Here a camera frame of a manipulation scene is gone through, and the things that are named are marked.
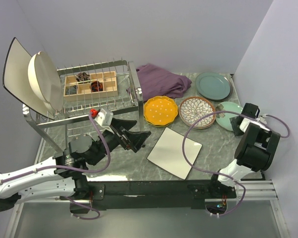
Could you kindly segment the mint green flower plate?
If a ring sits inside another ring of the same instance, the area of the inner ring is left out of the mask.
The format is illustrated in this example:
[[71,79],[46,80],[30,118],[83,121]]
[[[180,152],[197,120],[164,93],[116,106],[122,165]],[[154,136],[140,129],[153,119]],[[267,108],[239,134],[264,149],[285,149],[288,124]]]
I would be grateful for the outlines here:
[[[234,102],[222,102],[216,106],[216,111],[231,111],[235,113],[242,113],[243,107]],[[224,129],[233,131],[230,123],[230,118],[236,117],[235,114],[219,113],[216,115],[216,122]]]

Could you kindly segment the orange dotted plate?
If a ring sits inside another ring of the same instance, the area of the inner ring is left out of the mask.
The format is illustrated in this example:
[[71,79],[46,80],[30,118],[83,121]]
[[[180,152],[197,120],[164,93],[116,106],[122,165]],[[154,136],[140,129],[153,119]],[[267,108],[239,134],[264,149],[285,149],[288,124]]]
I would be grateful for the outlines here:
[[174,122],[178,116],[178,106],[167,96],[155,96],[144,104],[144,118],[152,123]]

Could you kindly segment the dark green round plate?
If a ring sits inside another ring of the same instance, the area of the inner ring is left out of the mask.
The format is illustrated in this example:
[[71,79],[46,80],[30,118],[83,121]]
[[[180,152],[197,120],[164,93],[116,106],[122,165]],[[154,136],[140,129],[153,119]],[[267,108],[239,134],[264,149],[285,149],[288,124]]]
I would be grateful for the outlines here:
[[205,72],[195,79],[197,91],[205,98],[215,101],[217,73]]

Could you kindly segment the white ribbed brown bowl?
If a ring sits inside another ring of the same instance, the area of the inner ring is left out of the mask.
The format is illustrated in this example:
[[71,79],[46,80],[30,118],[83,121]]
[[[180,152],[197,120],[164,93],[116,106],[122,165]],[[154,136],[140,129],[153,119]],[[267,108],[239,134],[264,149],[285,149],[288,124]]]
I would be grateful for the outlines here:
[[[178,107],[180,118],[183,120],[195,120],[204,117],[215,111],[215,107],[211,102],[202,97],[189,97],[182,101]],[[216,120],[215,115],[211,115],[204,119],[214,119]]]

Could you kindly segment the white round plate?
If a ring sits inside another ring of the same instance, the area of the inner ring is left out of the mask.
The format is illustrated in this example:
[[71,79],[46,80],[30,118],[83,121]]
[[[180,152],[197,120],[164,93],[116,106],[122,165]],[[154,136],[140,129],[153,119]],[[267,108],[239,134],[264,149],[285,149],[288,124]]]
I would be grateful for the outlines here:
[[51,58],[46,52],[35,54],[28,65],[28,80],[34,94],[51,111],[61,111],[63,94],[61,81]]

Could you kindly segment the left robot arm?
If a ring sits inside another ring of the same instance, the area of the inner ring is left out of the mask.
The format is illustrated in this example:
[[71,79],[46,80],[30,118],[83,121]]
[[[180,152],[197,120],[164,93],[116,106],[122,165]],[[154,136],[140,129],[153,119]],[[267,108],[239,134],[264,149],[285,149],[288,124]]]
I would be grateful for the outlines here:
[[110,162],[110,153],[118,146],[136,153],[150,136],[150,131],[131,131],[136,123],[112,119],[109,128],[99,133],[98,140],[80,134],[63,152],[33,166],[0,173],[0,212],[38,198],[86,198],[92,191],[86,178],[89,165],[95,166],[104,158]]

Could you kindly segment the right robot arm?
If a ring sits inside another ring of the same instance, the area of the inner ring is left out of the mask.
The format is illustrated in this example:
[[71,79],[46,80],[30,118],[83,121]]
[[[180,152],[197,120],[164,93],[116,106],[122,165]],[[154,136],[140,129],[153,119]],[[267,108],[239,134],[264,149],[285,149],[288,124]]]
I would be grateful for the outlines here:
[[281,135],[259,120],[257,105],[246,103],[240,116],[230,119],[235,135],[242,136],[233,161],[212,175],[210,196],[219,198],[234,189],[234,182],[246,175],[267,170],[275,156]]

